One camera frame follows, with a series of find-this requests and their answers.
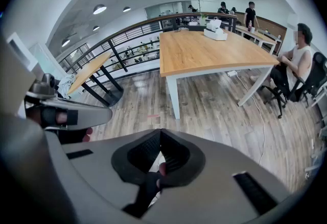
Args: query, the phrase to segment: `office chair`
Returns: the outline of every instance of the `office chair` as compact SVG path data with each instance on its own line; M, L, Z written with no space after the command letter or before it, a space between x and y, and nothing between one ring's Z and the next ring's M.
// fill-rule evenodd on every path
M267 88L274 95L274 97L271 99L264 101L264 104L276 99L278 102L279 111L281 112L281 114L278 116L279 119L283 114L282 103L284 104L283 108L285 108L288 100L292 102L299 102L305 98L308 107L309 103L307 93L315 96L318 89L327 81L326 61L327 58L322 53L315 53L312 59L311 72L306 81L304 81L301 77L298 77L296 73L293 72L293 75L297 78L297 81L291 92L289 92L289 90L282 85L276 85L274 89L263 85L261 89ZM302 83L303 86L298 89L297 87L300 83Z

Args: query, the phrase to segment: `round ceiling light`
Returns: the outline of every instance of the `round ceiling light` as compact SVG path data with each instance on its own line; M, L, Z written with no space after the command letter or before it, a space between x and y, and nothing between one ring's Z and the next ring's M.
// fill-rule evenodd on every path
M126 6L126 7L124 7L123 12L128 12L129 10L131 10L131 8Z
M61 47L66 46L69 42L70 42L69 39L67 39L67 38L63 39L63 40L62 40L62 43L61 43Z
M103 12L103 11L106 10L106 9L107 9L107 7L104 6L104 5L101 5L101 4L96 5L96 6L94 7L94 9L93 9L93 14L99 14L99 13Z

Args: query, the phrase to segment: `white cable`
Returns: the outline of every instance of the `white cable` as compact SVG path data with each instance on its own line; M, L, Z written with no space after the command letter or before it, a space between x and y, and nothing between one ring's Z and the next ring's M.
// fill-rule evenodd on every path
M239 79L239 80L241 81L241 83L243 84L244 88L248 91L248 88L247 88L247 87L245 86L245 84L242 82L242 80L240 79L239 75L236 74L236 76L237 76L237 79ZM261 159L262 159L262 156L263 156L264 153L265 153L265 142L266 142L265 123L264 123L264 120L263 120L263 118L262 118L261 111L260 111L259 107L257 106L257 104L256 104L256 102L255 102L255 100L254 100L254 98L253 98L252 96L251 96L251 98L253 99L256 108L259 110L260 117L261 117L261 120L262 120L263 130L264 130L264 144L263 144L262 154L261 154L261 157L260 157L260 160L259 160L259 165L260 165L260 163L261 163Z

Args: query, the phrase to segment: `black table leg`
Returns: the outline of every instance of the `black table leg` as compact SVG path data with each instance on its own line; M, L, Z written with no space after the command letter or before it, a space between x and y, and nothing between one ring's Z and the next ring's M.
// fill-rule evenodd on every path
M97 85L99 85L100 88L101 88L102 90L104 90L107 94L109 94L109 96L112 96L111 91L108 90L106 87L104 87L103 84L100 83L99 80L98 80L94 75L92 75L90 78L91 78L91 79L92 79L92 80L93 80Z
M110 73L107 71L107 69L102 65L100 67L101 71L105 76L108 77L108 79L112 82L112 84L119 90L124 91L124 89L115 81L115 79L110 75Z
M86 83L82 84L82 87L87 90L93 97L95 97L98 101L100 101L103 105L109 107L110 103L103 99L100 95L98 95L95 91L93 91Z

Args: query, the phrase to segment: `white tank top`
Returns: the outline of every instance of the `white tank top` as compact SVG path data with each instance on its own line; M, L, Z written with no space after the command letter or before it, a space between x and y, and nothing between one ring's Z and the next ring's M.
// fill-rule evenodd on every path
M309 74L311 72L311 66L312 66L312 49L311 49L311 47L307 45L307 46L305 46L305 47L303 47L301 49L298 49L298 45L296 45L294 47L294 49L293 49L293 58L291 60L291 62L294 65L298 66L299 63L300 63L300 60L301 60L302 55L306 51L309 51L310 52L310 60L311 61L310 61L310 67L309 67L309 69L305 72L305 74L303 74L301 76L304 81L307 80L307 78L308 78L308 76L309 76ZM290 88L290 91L291 91L293 89L295 83L296 83L296 77L293 75L293 72L292 72L292 70L289 67L286 68L286 73L287 73L288 85L289 85L289 88ZM299 89L301 87L302 87L302 83L300 83L297 88Z

